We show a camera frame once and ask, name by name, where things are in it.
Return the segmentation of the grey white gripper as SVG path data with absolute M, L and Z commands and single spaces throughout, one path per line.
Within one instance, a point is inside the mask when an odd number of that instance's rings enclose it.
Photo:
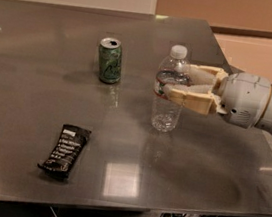
M 192 64 L 188 75 L 192 86 L 163 87 L 169 101 L 201 115 L 220 113 L 223 120 L 242 128 L 253 127 L 260 120 L 272 93 L 271 82 L 246 72 L 229 76 L 222 68 Z M 212 87 L 219 85 L 218 96 Z

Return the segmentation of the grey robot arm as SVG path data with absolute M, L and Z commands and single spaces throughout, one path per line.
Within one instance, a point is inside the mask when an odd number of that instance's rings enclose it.
M 220 114 L 228 124 L 272 135 L 272 82 L 211 66 L 191 66 L 186 79 L 163 86 L 165 98 L 201 115 Z

